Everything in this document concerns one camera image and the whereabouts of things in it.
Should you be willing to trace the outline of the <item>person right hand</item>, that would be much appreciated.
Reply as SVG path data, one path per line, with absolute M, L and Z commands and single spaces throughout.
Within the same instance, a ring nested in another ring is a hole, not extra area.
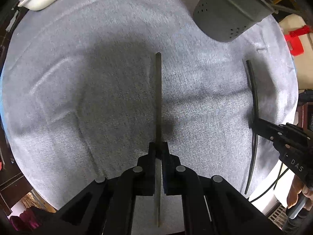
M 311 210 L 313 200 L 312 190 L 310 190 L 297 176 L 294 176 L 292 180 L 291 188 L 286 199 L 288 208 L 296 205 L 300 193 L 308 199 L 304 208 L 308 211 Z

